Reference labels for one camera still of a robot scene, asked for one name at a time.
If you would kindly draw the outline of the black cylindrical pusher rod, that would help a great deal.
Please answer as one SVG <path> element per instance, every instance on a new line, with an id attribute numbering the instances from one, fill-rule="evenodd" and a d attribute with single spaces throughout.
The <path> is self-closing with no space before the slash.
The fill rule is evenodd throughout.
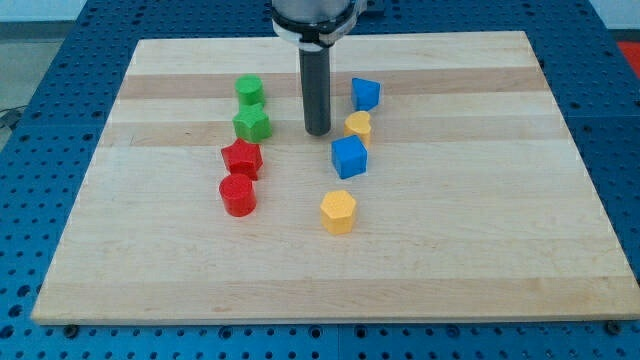
<path id="1" fill-rule="evenodd" d="M 330 51 L 299 51 L 305 130 L 324 136 L 331 129 Z"/>

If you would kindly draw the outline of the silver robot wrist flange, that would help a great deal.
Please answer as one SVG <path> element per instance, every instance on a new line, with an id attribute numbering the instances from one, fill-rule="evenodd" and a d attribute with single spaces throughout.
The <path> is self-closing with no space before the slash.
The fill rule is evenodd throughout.
<path id="1" fill-rule="evenodd" d="M 366 0 L 272 0 L 274 32 L 307 52 L 332 47 L 357 24 Z"/>

